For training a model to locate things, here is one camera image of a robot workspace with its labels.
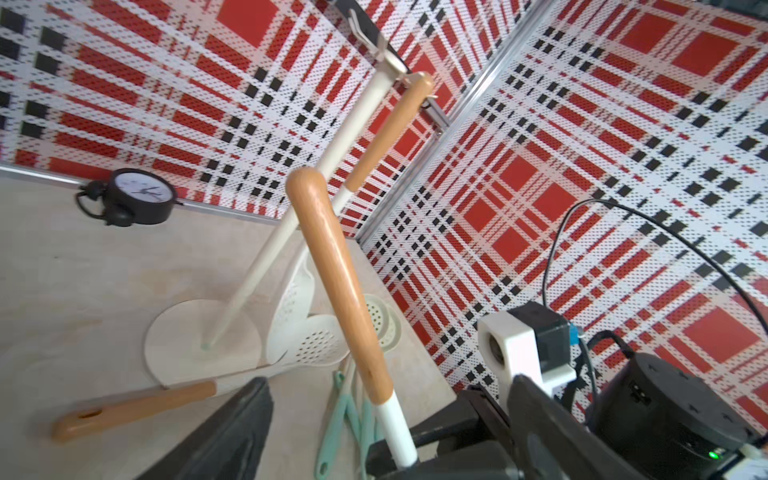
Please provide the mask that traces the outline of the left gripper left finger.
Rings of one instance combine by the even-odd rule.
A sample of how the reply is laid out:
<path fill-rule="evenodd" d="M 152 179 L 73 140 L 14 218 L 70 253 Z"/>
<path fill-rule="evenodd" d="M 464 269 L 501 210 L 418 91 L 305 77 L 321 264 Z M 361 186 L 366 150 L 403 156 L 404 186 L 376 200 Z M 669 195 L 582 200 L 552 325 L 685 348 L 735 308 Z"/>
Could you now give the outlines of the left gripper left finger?
<path fill-rule="evenodd" d="M 273 411 L 268 380 L 257 377 L 140 477 L 253 479 Z"/>

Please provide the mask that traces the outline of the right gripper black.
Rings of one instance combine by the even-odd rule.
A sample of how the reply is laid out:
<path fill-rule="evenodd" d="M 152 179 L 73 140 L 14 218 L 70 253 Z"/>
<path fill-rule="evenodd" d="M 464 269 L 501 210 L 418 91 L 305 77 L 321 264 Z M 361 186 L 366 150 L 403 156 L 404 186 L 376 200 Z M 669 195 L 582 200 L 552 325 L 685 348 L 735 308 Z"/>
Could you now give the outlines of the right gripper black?
<path fill-rule="evenodd" d="M 417 447 L 436 454 L 411 467 L 395 465 L 385 441 L 368 450 L 365 467 L 376 479 L 522 479 L 513 459 L 509 419 L 482 386 L 471 385 L 456 400 L 410 429 Z"/>

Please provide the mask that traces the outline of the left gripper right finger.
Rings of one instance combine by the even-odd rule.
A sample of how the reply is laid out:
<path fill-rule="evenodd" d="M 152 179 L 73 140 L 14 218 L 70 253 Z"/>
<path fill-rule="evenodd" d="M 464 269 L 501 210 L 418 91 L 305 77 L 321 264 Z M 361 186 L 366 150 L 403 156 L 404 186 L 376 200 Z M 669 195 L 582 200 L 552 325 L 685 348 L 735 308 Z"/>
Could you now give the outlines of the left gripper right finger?
<path fill-rule="evenodd" d="M 513 457 L 524 479 L 642 479 L 527 376 L 507 398 Z"/>

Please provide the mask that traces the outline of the cream utensil rack stand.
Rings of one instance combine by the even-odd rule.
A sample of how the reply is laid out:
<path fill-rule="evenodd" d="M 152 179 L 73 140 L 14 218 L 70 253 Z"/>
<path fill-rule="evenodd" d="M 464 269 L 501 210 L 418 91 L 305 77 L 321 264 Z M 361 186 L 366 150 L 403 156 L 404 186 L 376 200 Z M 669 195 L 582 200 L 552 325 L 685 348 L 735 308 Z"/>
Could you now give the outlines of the cream utensil rack stand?
<path fill-rule="evenodd" d="M 405 74 L 405 67 L 397 60 L 376 62 L 371 81 L 317 164 L 326 180 L 353 147 L 390 88 Z M 162 386 L 169 388 L 257 367 L 262 341 L 244 307 L 297 227 L 298 218 L 293 209 L 288 209 L 228 302 L 181 302 L 153 321 L 145 336 L 144 358 Z"/>

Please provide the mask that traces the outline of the skimmer wooden handle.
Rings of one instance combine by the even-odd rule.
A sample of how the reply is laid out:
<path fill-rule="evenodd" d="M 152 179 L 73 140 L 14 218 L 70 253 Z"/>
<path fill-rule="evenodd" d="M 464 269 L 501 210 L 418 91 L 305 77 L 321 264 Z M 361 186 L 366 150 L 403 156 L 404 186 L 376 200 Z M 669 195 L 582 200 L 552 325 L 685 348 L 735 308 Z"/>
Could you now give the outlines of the skimmer wooden handle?
<path fill-rule="evenodd" d="M 341 213 L 417 116 L 425 99 L 433 93 L 434 79 L 431 74 L 416 72 L 405 79 L 408 83 L 405 93 L 332 198 L 335 214 Z M 273 302 L 273 315 L 264 347 L 265 360 L 269 364 L 278 362 L 285 355 L 288 329 L 308 317 L 315 292 L 315 279 L 307 267 L 308 256 L 308 247 L 301 242 L 283 277 L 280 298 Z"/>
<path fill-rule="evenodd" d="M 392 458 L 398 468 L 409 468 L 418 461 L 417 449 L 332 208 L 326 180 L 314 168 L 300 168 L 288 176 L 286 192 L 366 393 L 383 425 Z"/>

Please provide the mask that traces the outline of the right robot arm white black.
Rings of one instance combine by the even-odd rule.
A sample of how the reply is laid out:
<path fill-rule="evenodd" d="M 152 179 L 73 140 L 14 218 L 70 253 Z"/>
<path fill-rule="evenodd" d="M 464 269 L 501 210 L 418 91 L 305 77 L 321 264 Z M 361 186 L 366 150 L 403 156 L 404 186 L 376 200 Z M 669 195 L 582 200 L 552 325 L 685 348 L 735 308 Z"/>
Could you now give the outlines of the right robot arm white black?
<path fill-rule="evenodd" d="M 578 422 L 531 379 L 518 375 L 507 406 L 481 387 L 412 428 L 434 458 L 396 466 L 385 442 L 365 467 L 376 479 L 722 479 L 749 455 L 759 435 L 701 379 L 656 356 L 637 353 Z"/>

